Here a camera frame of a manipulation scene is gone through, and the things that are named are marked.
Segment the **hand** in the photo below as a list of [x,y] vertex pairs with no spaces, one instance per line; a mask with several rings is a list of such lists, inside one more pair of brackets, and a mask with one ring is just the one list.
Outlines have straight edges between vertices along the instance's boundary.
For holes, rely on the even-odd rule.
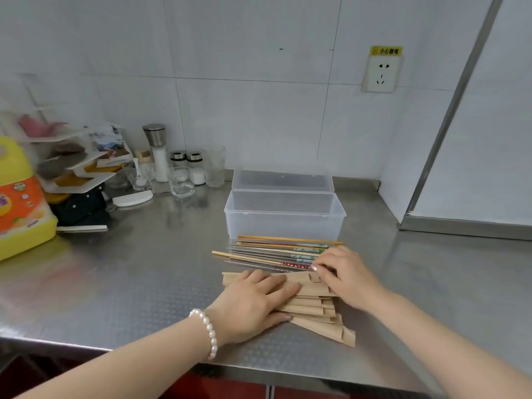
[[[337,276],[321,266],[324,264],[334,268]],[[312,266],[320,279],[354,308],[372,313],[374,305],[390,292],[364,265],[360,256],[345,246],[327,249]]]
[[285,281],[285,275],[246,270],[227,286],[205,310],[219,345],[246,341],[280,322],[289,321],[291,316],[283,312],[270,313],[301,288],[300,283],[286,283],[271,292]]

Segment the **white lid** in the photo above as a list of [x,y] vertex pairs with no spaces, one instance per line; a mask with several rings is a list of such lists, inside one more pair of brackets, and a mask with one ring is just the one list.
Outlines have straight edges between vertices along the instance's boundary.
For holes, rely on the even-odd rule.
[[333,178],[323,168],[290,167],[235,169],[233,190],[289,193],[334,193]]

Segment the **pearl bracelet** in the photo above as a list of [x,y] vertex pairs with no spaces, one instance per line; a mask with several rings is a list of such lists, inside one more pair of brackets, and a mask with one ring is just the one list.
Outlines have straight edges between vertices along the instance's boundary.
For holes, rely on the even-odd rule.
[[216,352],[218,351],[218,341],[216,340],[216,332],[212,327],[211,320],[207,315],[205,315],[205,312],[198,308],[194,308],[192,311],[190,311],[190,315],[188,317],[191,317],[192,315],[199,315],[205,326],[207,326],[207,331],[209,332],[209,337],[211,338],[211,353],[208,359],[212,360],[216,357]]

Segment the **orange label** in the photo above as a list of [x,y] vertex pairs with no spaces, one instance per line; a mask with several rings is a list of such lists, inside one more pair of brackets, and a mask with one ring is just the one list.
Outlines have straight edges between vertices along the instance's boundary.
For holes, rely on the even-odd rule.
[[35,178],[0,186],[0,233],[32,227],[51,216]]

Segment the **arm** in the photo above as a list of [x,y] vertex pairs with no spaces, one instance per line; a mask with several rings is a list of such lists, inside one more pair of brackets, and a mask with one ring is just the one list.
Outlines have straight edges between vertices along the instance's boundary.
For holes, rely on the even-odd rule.
[[[334,276],[323,264],[337,271]],[[314,261],[320,278],[346,303],[389,328],[455,399],[532,398],[532,380],[387,290],[360,256],[334,247]]]
[[[218,346],[243,342],[287,321],[270,313],[295,295],[301,285],[260,270],[243,272],[204,312],[216,331]],[[193,315],[153,335],[111,351],[35,387],[19,399],[155,399],[211,350],[202,319]]]

